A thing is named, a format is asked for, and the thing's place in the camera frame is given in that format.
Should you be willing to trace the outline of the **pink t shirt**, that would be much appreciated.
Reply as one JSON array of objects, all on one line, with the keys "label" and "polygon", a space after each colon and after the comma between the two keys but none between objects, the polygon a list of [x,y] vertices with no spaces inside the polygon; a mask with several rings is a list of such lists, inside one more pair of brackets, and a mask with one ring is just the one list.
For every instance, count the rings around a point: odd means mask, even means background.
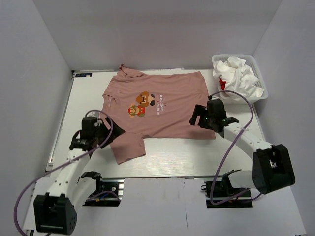
[{"label": "pink t shirt", "polygon": [[121,65],[103,94],[102,109],[125,131],[110,145],[116,162],[145,155],[145,138],[215,139],[214,131],[189,123],[208,95],[199,71],[150,75]]}]

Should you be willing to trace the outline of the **white t shirt red print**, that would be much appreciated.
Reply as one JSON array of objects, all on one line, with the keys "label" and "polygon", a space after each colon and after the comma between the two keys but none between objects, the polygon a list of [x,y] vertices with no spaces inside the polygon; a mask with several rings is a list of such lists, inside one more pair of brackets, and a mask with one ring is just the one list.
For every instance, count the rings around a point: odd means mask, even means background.
[{"label": "white t shirt red print", "polygon": [[268,97],[268,91],[263,86],[263,84],[258,80],[258,82],[251,87],[241,88],[241,87],[227,87],[221,84],[221,80],[218,79],[218,89],[222,91],[219,94],[219,97],[226,103],[243,103],[245,104],[245,100],[239,96],[239,94],[247,99],[247,101],[251,104],[264,100]]}]

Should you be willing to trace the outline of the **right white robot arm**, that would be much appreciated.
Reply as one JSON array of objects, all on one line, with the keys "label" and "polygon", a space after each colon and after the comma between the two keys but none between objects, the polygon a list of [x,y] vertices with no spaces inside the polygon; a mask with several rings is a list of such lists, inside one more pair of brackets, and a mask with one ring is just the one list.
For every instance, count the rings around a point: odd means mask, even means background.
[{"label": "right white robot arm", "polygon": [[252,159],[252,170],[232,170],[222,176],[220,184],[226,195],[234,196],[251,188],[266,195],[295,184],[288,149],[259,139],[236,118],[228,117],[221,100],[209,100],[206,106],[196,105],[189,122],[214,131]]}]

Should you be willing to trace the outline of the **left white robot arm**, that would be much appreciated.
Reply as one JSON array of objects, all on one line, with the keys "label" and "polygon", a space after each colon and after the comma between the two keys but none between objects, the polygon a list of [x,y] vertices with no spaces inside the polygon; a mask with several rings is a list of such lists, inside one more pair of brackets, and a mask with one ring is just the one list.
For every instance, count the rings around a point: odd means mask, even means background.
[{"label": "left white robot arm", "polygon": [[104,121],[97,117],[84,117],[81,129],[72,137],[66,165],[44,195],[37,195],[34,202],[36,230],[40,233],[70,235],[77,224],[77,210],[89,196],[103,193],[101,174],[84,172],[97,148],[111,144],[125,131],[111,118]]}]

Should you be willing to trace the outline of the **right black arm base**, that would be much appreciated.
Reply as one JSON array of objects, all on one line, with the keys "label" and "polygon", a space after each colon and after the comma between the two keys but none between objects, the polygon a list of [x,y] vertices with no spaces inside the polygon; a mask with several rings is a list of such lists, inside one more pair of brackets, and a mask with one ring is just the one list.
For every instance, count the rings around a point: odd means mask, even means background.
[{"label": "right black arm base", "polygon": [[[200,190],[205,193],[206,198],[206,207],[207,209],[237,209],[237,208],[253,208],[253,204],[251,202],[252,195],[250,191],[247,191],[243,195],[237,198],[233,198],[227,202],[224,202],[220,205],[213,205],[210,202],[210,190],[211,190],[212,181],[204,182],[201,185]],[[218,202],[228,198],[229,195],[221,186],[221,182],[218,181],[215,183],[214,193],[213,193],[213,201]]]}]

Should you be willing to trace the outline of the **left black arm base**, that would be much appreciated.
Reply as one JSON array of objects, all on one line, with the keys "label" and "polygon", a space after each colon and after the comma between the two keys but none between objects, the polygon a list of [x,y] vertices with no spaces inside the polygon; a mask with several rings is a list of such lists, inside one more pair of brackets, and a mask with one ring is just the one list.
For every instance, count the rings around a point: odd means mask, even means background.
[{"label": "left black arm base", "polygon": [[102,179],[100,187],[85,201],[85,207],[118,207],[123,196],[124,179]]}]

